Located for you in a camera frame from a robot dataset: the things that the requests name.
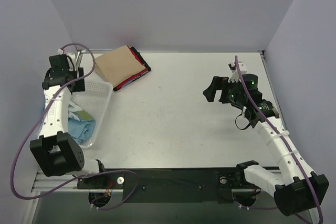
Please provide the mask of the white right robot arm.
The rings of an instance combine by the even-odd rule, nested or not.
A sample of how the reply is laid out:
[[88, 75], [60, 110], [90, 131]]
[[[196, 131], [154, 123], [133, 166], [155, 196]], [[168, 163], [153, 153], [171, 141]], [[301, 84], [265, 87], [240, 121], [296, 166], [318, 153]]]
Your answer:
[[258, 76], [246, 73], [243, 82], [214, 76], [203, 95], [208, 102], [213, 102], [216, 92], [221, 94], [220, 103], [241, 111], [248, 125], [264, 140], [281, 173], [277, 177], [256, 161], [248, 161], [237, 165], [235, 183], [240, 187], [253, 184], [267, 192], [285, 216], [321, 205], [329, 181], [324, 174], [316, 174], [294, 146], [277, 109], [258, 90]]

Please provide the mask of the light blue t shirt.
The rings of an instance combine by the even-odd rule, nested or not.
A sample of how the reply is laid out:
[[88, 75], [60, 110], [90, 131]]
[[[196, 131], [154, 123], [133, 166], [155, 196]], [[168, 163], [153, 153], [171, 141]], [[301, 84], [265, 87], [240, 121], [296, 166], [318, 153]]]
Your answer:
[[51, 99], [52, 105], [38, 130], [37, 137], [56, 136], [58, 132], [68, 133], [77, 144], [90, 140], [95, 130], [95, 119], [78, 104], [70, 101], [68, 108], [61, 99]]

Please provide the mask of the white perforated plastic basket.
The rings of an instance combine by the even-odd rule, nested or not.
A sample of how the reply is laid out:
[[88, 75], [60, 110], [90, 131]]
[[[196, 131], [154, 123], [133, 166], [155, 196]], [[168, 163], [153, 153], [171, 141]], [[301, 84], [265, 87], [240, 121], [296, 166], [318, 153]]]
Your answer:
[[68, 108], [70, 101], [78, 104], [86, 112], [88, 112], [96, 121], [96, 126], [90, 140], [79, 144], [83, 149], [89, 148], [96, 140], [100, 126], [103, 122], [106, 110], [108, 108], [112, 85], [108, 82], [86, 81], [84, 92], [75, 92], [72, 94], [68, 88], [62, 89], [56, 97], [53, 95], [58, 91], [60, 86], [51, 87], [44, 91], [45, 106], [47, 106], [51, 99], [61, 99], [65, 102], [65, 108]]

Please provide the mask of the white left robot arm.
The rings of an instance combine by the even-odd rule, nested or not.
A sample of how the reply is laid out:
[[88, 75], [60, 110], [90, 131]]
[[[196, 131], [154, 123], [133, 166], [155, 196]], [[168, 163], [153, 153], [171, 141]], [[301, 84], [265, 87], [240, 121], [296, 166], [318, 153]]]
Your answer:
[[47, 176], [90, 176], [95, 188], [103, 188], [108, 175], [98, 159], [85, 159], [82, 148], [68, 132], [68, 107], [74, 92], [85, 90], [82, 55], [72, 60], [69, 55], [49, 57], [42, 88], [45, 110], [37, 139], [29, 144], [35, 160]]

